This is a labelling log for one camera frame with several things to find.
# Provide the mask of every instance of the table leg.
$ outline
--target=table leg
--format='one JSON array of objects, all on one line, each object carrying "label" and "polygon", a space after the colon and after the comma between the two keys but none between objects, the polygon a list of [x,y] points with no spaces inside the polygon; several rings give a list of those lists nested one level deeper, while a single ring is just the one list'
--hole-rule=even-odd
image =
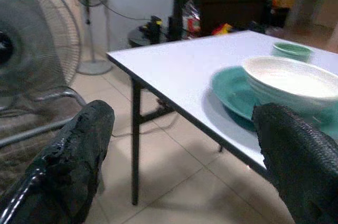
[{"label": "table leg", "polygon": [[141,85],[132,80],[133,85],[133,136],[132,136],[132,204],[138,204],[138,166],[139,166],[139,127],[140,127],[140,105]]}]

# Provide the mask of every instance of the white bowl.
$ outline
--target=white bowl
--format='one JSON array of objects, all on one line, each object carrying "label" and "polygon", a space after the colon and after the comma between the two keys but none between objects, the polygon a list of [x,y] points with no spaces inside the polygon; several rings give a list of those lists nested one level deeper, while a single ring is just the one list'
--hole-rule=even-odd
[{"label": "white bowl", "polygon": [[244,62],[247,80],[261,104],[274,102],[301,114],[317,114],[338,101],[338,76],[287,58]]}]

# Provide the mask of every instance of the white table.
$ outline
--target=white table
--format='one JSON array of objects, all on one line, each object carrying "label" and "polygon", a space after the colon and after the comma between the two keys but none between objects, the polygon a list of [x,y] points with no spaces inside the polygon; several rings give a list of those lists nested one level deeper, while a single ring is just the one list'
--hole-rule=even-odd
[{"label": "white table", "polygon": [[[244,31],[219,37],[109,52],[108,58],[133,80],[133,204],[138,200],[139,125],[171,112],[139,113],[140,90],[147,88],[174,110],[267,178],[255,133],[236,124],[211,91],[213,74],[247,58],[270,55],[280,39]],[[312,48],[312,63],[338,74],[338,54]]]}]

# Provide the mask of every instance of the tiled floor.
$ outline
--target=tiled floor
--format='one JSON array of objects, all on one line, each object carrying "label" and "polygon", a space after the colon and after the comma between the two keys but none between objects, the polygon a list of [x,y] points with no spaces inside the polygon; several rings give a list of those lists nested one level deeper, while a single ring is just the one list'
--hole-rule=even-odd
[{"label": "tiled floor", "polygon": [[[113,133],[130,133],[131,90],[118,68],[103,76],[77,75],[73,88],[86,101],[101,99],[115,111]],[[143,91],[142,110],[156,107]],[[141,136],[140,200],[130,199],[130,135],[112,137],[102,166],[106,189],[97,195],[86,224],[294,223],[276,190],[191,123],[171,114],[150,122]]]}]

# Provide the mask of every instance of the teal plate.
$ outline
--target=teal plate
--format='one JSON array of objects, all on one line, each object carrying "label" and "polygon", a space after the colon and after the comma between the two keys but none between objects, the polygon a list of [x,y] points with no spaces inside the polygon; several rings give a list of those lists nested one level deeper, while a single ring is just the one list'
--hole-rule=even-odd
[{"label": "teal plate", "polygon": [[[212,90],[225,107],[251,122],[254,105],[259,101],[247,83],[242,67],[226,68],[212,78]],[[315,119],[305,119],[324,133],[338,139],[338,104],[324,110]]]}]

